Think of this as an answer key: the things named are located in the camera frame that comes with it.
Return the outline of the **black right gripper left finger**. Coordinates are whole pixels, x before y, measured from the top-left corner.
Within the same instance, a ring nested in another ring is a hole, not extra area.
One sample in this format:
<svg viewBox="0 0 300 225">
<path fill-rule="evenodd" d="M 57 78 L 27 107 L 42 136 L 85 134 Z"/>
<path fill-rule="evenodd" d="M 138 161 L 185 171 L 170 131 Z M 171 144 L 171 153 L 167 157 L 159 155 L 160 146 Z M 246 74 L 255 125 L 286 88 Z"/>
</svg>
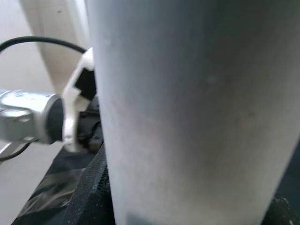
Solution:
<svg viewBox="0 0 300 225">
<path fill-rule="evenodd" d="M 84 170 L 61 225 L 115 225 L 103 145 Z"/>
</svg>

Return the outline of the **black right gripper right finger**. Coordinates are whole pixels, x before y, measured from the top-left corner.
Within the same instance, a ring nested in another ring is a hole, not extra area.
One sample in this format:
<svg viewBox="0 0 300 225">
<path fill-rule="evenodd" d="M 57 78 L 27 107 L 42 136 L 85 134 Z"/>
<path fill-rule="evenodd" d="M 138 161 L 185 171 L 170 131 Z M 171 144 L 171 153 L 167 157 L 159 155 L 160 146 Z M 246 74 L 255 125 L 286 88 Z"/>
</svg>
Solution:
<svg viewBox="0 0 300 225">
<path fill-rule="evenodd" d="M 300 225 L 300 215 L 283 197 L 274 197 L 263 219 L 263 225 Z"/>
</svg>

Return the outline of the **white plastic table leg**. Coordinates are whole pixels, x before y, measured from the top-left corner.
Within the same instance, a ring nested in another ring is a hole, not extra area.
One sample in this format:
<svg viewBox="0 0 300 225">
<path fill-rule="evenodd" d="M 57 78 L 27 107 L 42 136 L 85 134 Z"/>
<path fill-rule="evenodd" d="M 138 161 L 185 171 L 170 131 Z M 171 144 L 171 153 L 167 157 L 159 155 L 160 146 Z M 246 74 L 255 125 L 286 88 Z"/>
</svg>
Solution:
<svg viewBox="0 0 300 225">
<path fill-rule="evenodd" d="M 300 0 L 87 0 L 116 225 L 260 225 L 300 137 Z"/>
</svg>

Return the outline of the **black table cloth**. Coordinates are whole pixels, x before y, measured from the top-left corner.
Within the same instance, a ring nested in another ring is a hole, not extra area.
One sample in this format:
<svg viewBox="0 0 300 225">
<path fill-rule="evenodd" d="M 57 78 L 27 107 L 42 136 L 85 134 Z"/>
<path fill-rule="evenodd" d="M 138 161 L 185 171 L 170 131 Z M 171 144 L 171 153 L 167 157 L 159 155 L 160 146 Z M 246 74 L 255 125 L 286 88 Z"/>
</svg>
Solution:
<svg viewBox="0 0 300 225">
<path fill-rule="evenodd" d="M 11 225 L 61 225 L 75 188 L 95 155 L 60 150 Z M 277 196 L 285 198 L 300 215 L 300 140 L 276 190 L 274 197 Z"/>
</svg>

